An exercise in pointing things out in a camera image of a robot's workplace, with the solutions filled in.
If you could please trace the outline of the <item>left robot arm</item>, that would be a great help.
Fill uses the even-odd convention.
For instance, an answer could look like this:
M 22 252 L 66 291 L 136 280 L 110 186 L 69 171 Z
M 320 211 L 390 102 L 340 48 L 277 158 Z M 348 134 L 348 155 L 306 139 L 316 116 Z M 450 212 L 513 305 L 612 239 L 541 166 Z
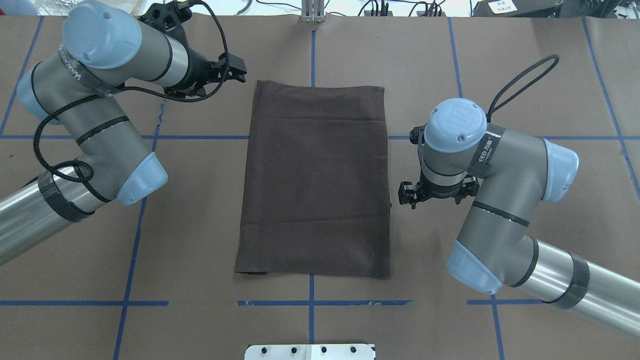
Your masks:
M 190 48 L 183 23 L 201 0 L 153 3 L 140 17 L 97 0 L 74 6 L 62 43 L 28 71 L 16 94 L 39 125 L 32 141 L 43 172 L 1 201 L 1 263 L 34 248 L 112 200 L 129 206 L 169 178 L 115 96 L 144 92 L 196 103 L 206 85 L 246 81 L 244 59 L 208 60 Z

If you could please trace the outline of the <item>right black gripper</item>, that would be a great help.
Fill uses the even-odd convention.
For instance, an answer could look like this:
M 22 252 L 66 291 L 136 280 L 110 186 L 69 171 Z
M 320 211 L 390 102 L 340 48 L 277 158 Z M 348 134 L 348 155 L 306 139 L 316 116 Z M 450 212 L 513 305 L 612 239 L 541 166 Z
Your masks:
M 416 209 L 418 203 L 428 199 L 453 198 L 460 204 L 464 198 L 474 198 L 480 189 L 480 182 L 476 176 L 466 171 L 458 174 L 444 175 L 430 170 L 422 170 L 418 184 L 402 181 L 398 186 L 398 203 L 410 205 Z

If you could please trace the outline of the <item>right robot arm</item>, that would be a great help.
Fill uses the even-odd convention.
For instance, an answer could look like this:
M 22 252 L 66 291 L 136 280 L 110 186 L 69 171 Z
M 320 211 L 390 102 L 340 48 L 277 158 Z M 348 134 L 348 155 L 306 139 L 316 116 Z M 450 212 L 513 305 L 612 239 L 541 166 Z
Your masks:
M 493 296 L 503 286 L 639 337 L 639 283 L 527 234 L 541 202 L 558 202 L 579 168 L 571 149 L 489 122 L 466 98 L 434 107 L 415 127 L 420 178 L 400 183 L 398 202 L 473 198 L 446 271 Z

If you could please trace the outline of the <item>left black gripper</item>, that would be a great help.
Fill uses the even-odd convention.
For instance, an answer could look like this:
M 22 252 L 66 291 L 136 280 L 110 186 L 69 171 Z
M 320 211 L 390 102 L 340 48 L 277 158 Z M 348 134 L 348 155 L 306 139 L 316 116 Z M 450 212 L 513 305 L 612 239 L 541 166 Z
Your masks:
M 186 50 L 186 71 L 183 78 L 174 85 L 164 86 L 164 94 L 174 98 L 203 97 L 206 84 L 224 84 L 228 81 L 246 82 L 245 60 L 233 54 L 220 54 L 218 61 L 210 61 L 201 53 Z

